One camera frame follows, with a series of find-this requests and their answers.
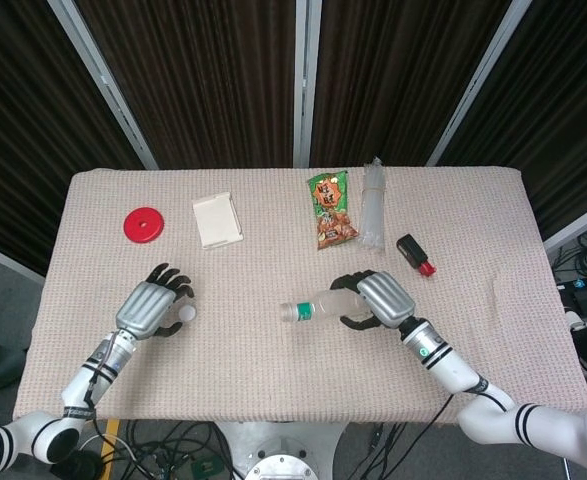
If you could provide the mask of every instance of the clear plastic bag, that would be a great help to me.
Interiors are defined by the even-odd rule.
[[[359,242],[369,248],[384,250],[384,166],[378,157],[364,166],[362,222]]]

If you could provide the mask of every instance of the bottle label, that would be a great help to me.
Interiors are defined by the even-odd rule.
[[[313,307],[310,303],[298,303],[297,304],[297,319],[298,320],[310,320],[313,316]]]

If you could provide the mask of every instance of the metal base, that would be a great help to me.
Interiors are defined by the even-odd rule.
[[[287,480],[333,480],[335,449],[348,425],[216,423],[229,443],[233,464],[247,480],[267,480],[270,475]],[[284,466],[291,471],[283,471],[280,467]]]

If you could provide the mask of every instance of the snack bag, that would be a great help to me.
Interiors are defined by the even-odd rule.
[[[357,237],[346,213],[348,172],[323,173],[308,181],[317,218],[318,250]]]

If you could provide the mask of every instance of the yellow tape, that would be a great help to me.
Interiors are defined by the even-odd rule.
[[[110,418],[106,422],[106,433],[108,433],[110,435],[117,435],[117,430],[119,427],[120,427],[120,421],[117,418]],[[106,442],[102,442],[102,456],[108,455],[112,452],[113,452],[113,447],[110,446]],[[104,467],[104,472],[102,473],[102,477],[100,477],[100,480],[109,480],[109,478],[111,477],[111,467],[112,466],[113,466],[113,462],[106,464],[106,466]]]

